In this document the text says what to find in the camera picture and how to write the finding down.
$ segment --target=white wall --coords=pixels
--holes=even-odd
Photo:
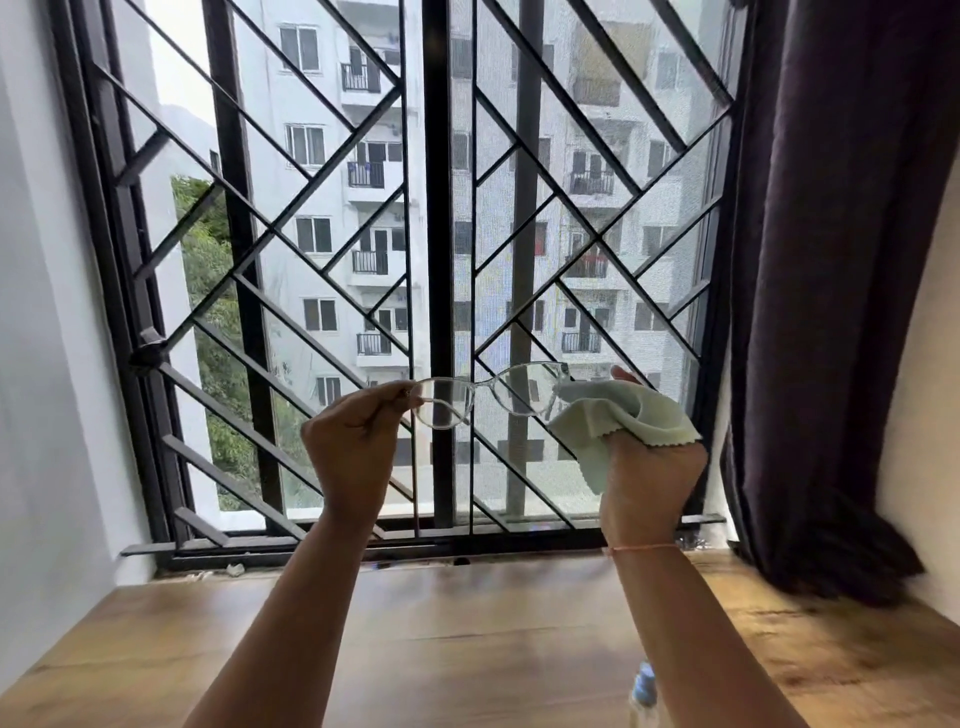
[[[878,509],[929,573],[914,594],[960,623],[960,164],[907,335],[880,461]]]
[[[0,691],[147,539],[40,4],[0,4]]]

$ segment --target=eyeglasses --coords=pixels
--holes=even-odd
[[[486,381],[467,381],[448,376],[423,379],[411,394],[423,400],[414,410],[417,419],[431,429],[451,429],[467,421],[476,391],[488,387],[497,403],[512,415],[535,417],[549,414],[557,398],[556,385],[570,380],[563,362],[534,361],[516,364]],[[540,398],[540,388],[544,394]]]

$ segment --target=bracelet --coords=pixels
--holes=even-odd
[[[644,544],[642,546],[607,546],[603,552],[613,556],[620,551],[649,551],[653,548],[679,548],[676,544]]]

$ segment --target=curtain fold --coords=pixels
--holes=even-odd
[[[752,12],[728,500],[742,555],[775,586],[893,604],[923,566],[876,514],[876,472],[960,132],[960,4]]]

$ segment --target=balcony railing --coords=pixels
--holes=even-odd
[[[353,272],[386,276],[389,260],[386,251],[353,251]]]
[[[569,192],[572,195],[612,195],[613,170],[571,172]]]
[[[607,257],[602,253],[586,253],[566,269],[566,275],[576,279],[601,279],[607,276]]]
[[[600,334],[596,331],[565,333],[561,340],[561,350],[564,353],[600,353]]]
[[[383,189],[383,162],[347,162],[347,184],[351,187],[374,187],[376,189]]]
[[[607,79],[574,79],[573,100],[596,107],[620,106],[620,82]]]
[[[340,80],[344,91],[380,92],[380,69],[375,65],[362,65],[358,68],[350,63],[341,63]]]
[[[382,333],[358,333],[357,353],[364,356],[386,356],[393,351],[390,339]]]

